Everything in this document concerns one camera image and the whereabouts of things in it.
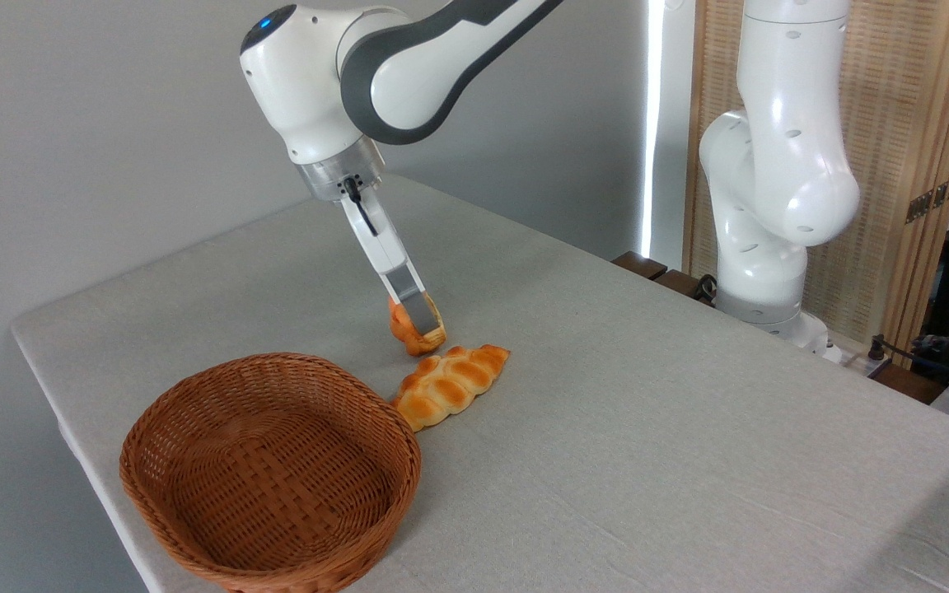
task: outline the black cable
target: black cable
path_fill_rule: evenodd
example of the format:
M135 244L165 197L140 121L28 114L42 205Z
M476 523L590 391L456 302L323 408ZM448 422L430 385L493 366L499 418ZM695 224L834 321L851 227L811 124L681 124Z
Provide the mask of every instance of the black cable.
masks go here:
M695 288L694 297L695 299L701 299L704 297L705 300L712 303L714 299L714 293L716 292L716 278L712 274L705 274L698 281L698 286Z
M939 364L935 361L926 359L926 357L920 357L918 356L918 354L908 353L904 349L900 349L899 347L889 344L888 342L885 341L884 334L874 335L873 341L877 344L880 344L881 346L888 348L889 350L892 350L893 353L899 354L901 357L904 357L905 359L915 361L916 363L919 363L919 364L924 364L926 365L926 367L937 368L939 371L949 371L949 367L947 367L947 365L945 364Z

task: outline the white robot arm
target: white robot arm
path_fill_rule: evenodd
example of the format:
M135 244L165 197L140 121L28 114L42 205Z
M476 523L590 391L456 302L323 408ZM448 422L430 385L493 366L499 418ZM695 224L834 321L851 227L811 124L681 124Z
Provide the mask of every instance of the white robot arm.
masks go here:
M373 142L437 130L467 83L562 0L455 0L412 22L390 7L289 5L248 31L241 68L314 198L340 203L365 255L415 327L437 327L425 288L376 198Z
M376 199L374 140L417 142L461 91L562 0L455 0L419 22L388 7L279 8L252 27L241 67L313 195L343 205L388 292L418 329L437 321ZM806 247L858 209L841 138L837 83L848 0L746 0L738 86L746 111L701 142L719 237L718 308L825 349L801 312Z
M717 308L825 353L801 311L806 247L858 212L841 135L839 79L848 0L746 0L738 56L745 111L702 136L718 240Z

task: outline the wicker basket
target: wicker basket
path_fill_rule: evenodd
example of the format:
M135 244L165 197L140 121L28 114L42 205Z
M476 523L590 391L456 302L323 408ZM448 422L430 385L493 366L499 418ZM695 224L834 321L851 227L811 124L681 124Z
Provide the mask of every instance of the wicker basket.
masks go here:
M419 480L408 423L318 357L190 376L131 429L124 489L182 567L229 591L338 591L379 562Z

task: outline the table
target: table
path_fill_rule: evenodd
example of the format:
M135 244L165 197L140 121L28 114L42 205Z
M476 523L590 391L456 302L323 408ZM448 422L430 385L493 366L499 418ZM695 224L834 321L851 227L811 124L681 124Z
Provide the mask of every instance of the table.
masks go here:
M419 433L414 505L351 591L949 590L946 414L410 180L386 177L381 199L449 344L513 354ZM414 369L346 225L302 203L16 320L150 591L217 591L158 547L118 478L162 391L280 350L386 398Z

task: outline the bread roll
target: bread roll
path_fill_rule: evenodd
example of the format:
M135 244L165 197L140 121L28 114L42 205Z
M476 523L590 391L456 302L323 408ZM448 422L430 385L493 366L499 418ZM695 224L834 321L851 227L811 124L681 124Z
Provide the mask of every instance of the bread roll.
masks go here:
M405 351L411 357L433 353L438 346L445 343L445 324L442 323L442 315L438 314L437 307L434 306L434 301L430 300L429 294L425 292L423 297L426 299L430 311L434 314L434 319L437 320L437 329L426 335L420 334L419 330L412 325L412 320L409 318L405 307L400 303L395 303L392 297L387 299L390 301L390 332L405 344Z
M460 413L476 395L493 386L511 352L486 344L468 350L455 346L444 357L427 357L406 376L392 404L412 431L433 427L451 413Z

